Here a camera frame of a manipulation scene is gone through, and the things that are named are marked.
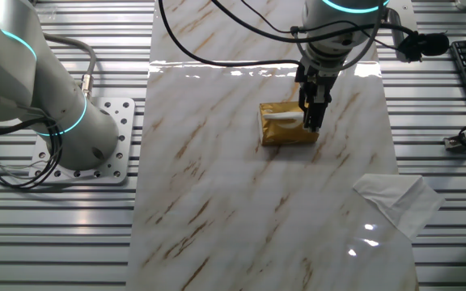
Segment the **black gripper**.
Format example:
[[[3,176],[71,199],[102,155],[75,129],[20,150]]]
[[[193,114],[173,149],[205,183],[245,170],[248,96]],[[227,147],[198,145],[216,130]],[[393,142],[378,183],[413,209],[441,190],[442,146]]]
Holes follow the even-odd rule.
[[[323,123],[328,103],[332,101],[331,90],[337,76],[320,76],[319,71],[308,65],[300,64],[295,75],[299,88],[299,108],[306,110],[304,127],[317,133]]]

